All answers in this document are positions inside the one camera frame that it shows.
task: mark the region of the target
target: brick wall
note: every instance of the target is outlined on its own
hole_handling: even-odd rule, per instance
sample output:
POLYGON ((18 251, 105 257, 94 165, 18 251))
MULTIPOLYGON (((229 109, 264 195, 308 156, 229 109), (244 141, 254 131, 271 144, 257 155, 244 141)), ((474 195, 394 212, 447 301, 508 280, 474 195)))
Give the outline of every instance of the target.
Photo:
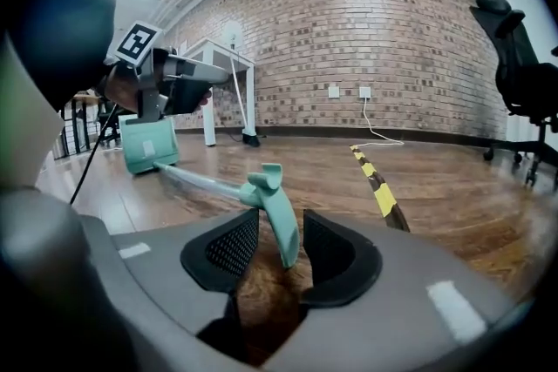
MULTIPOLYGON (((366 126, 357 95, 370 85, 374 126, 503 138, 497 57, 469 12, 472 3, 205 0, 167 39, 219 39, 228 20, 240 22, 239 51, 256 61, 257 125, 366 126), (327 97, 332 83, 341 98, 327 97)), ((241 125, 235 95, 215 96, 226 124, 241 125)), ((201 126, 201 115, 178 117, 176 125, 201 126)))

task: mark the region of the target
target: black cable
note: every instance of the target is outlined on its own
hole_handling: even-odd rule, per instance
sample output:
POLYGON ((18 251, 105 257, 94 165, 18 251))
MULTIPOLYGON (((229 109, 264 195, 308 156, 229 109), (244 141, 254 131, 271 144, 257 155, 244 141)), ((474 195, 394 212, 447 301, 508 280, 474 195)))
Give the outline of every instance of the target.
POLYGON ((219 121, 221 121, 221 124, 222 124, 223 128, 225 129, 225 133, 236 143, 241 143, 242 139, 236 139, 235 137, 233 137, 233 134, 228 131, 228 127, 225 124, 225 121, 223 120, 223 118, 221 118, 221 114, 219 112, 217 112, 217 116, 219 117, 219 121))
POLYGON ((112 108, 111 114, 108 116, 108 119, 106 120, 105 125, 103 125, 103 127, 101 127, 99 137, 97 138, 97 141, 95 141, 95 146, 93 147, 93 150, 89 154, 89 158, 87 159, 87 164, 85 165, 85 169, 84 169, 83 173, 81 174, 81 178, 79 179, 78 185, 76 186, 76 190, 73 192, 73 195, 70 199, 70 205, 75 201, 76 197, 78 196, 79 190, 81 189, 81 186, 83 185, 84 180, 85 180, 85 176, 87 175, 87 171, 89 171, 89 165, 91 164, 91 162, 93 160, 93 155, 95 155, 95 151, 97 151, 97 148, 99 147, 99 143, 101 142, 101 139, 105 136, 106 128, 108 127, 109 123, 112 121, 112 117, 114 117, 114 114, 116 113, 116 110, 118 108, 119 108, 118 105, 115 105, 112 108))

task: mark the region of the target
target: teal handle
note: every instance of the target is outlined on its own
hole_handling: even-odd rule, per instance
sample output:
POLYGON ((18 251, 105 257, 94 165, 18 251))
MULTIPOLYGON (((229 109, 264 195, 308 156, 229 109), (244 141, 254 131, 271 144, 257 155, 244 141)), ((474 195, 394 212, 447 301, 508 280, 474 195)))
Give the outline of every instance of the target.
POLYGON ((241 186, 241 203, 263 209, 276 237, 284 267, 296 263, 300 247, 300 235, 295 211, 287 194, 281 187, 282 166, 276 163, 262 164, 263 172, 248 174, 248 183, 241 186))

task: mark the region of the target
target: table leg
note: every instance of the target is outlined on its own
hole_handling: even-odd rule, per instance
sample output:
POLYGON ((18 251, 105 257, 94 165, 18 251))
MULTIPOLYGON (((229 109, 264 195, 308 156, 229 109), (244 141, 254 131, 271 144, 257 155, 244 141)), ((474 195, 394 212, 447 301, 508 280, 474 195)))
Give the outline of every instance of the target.
POLYGON ((79 135, 78 135, 78 116, 76 113, 76 104, 78 101, 73 99, 71 101, 71 127, 73 129, 73 144, 76 146, 76 153, 80 153, 79 150, 79 135))

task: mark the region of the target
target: white sticker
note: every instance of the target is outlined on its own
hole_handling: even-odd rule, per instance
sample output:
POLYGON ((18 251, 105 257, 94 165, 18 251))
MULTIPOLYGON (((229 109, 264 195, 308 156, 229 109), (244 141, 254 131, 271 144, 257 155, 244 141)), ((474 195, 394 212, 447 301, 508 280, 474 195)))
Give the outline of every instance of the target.
POLYGON ((147 253, 151 251, 151 248, 146 243, 139 243, 138 245, 134 245, 128 248, 122 248, 119 250, 120 257, 122 259, 128 259, 134 256, 139 256, 140 254, 147 253))
POLYGON ((487 324, 452 281, 426 288, 434 307, 459 344, 467 344, 487 331, 487 324))
POLYGON ((161 28, 138 20, 120 41, 114 56, 138 67, 143 64, 147 53, 153 48, 162 32, 161 28))
POLYGON ((155 155, 155 148, 153 147, 153 141, 151 139, 143 142, 143 153, 146 157, 152 157, 155 155))

